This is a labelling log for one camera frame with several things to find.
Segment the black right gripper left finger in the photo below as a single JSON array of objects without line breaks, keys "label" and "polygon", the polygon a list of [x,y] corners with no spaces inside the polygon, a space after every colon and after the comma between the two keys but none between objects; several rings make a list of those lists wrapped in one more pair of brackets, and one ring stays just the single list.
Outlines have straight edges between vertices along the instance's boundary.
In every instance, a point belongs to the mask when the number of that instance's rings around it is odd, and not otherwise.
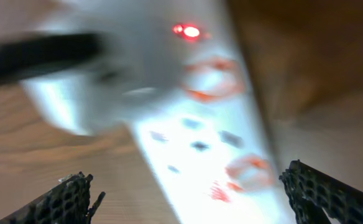
[{"label": "black right gripper left finger", "polygon": [[101,192],[91,203],[92,180],[91,174],[70,174],[48,192],[0,219],[0,224],[91,224],[106,196]]}]

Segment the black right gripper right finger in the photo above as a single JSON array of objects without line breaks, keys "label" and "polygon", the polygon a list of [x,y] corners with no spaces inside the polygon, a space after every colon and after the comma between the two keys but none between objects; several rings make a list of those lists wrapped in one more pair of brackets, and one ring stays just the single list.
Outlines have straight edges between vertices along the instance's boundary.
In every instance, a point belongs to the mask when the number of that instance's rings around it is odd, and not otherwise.
[{"label": "black right gripper right finger", "polygon": [[363,192],[299,160],[279,176],[297,224],[363,224]]}]

